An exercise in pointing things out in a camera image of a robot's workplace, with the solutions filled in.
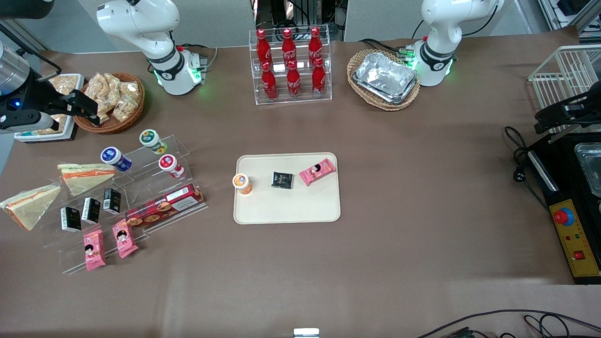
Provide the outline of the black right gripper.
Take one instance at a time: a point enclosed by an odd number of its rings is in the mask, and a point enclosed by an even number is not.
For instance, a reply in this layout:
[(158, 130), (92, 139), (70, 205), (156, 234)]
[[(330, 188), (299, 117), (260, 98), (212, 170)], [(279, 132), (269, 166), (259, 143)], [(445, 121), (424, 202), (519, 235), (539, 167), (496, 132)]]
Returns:
[[(101, 118), (95, 124), (82, 116), (96, 116), (98, 104), (81, 91), (71, 91), (67, 95), (58, 92), (49, 81), (37, 81), (38, 73), (31, 70), (26, 81), (11, 94), (1, 96), (1, 115), (9, 112), (36, 110), (51, 115), (61, 127), (66, 126), (67, 120), (80, 121), (92, 127), (101, 125)], [(65, 113), (65, 102), (71, 107), (69, 115)]]

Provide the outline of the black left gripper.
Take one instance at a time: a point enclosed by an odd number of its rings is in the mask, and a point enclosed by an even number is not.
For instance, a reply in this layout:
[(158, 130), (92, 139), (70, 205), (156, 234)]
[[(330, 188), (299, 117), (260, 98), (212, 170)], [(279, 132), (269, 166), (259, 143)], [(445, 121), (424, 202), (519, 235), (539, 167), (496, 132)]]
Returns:
[(534, 125), (537, 134), (543, 134), (561, 126), (601, 123), (601, 92), (587, 92), (586, 98), (576, 104), (553, 104), (536, 113)]

